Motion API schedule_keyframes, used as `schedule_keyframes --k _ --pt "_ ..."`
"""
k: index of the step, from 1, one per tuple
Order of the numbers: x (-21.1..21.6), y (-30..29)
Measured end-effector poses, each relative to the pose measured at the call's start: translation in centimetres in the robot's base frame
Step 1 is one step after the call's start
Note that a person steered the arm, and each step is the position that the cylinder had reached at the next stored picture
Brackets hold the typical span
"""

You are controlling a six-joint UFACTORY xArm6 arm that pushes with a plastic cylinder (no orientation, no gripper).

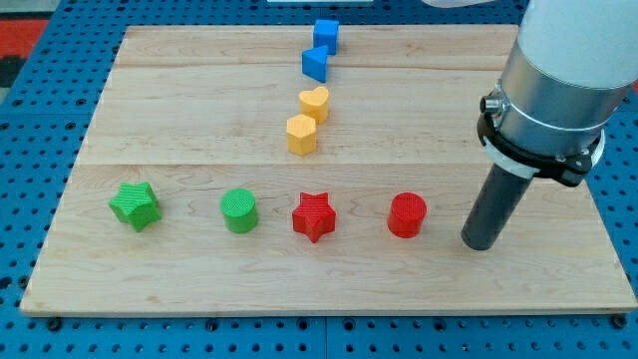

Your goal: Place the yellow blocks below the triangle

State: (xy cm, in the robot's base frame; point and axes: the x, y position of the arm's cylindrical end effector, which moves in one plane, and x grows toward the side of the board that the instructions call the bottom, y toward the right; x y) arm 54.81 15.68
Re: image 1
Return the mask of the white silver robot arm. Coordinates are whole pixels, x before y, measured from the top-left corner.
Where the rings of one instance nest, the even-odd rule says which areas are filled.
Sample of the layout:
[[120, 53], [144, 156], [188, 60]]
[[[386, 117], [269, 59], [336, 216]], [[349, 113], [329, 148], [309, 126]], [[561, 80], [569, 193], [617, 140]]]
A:
[[637, 0], [529, 2], [506, 65], [480, 101], [478, 137], [517, 180], [578, 185], [637, 80]]

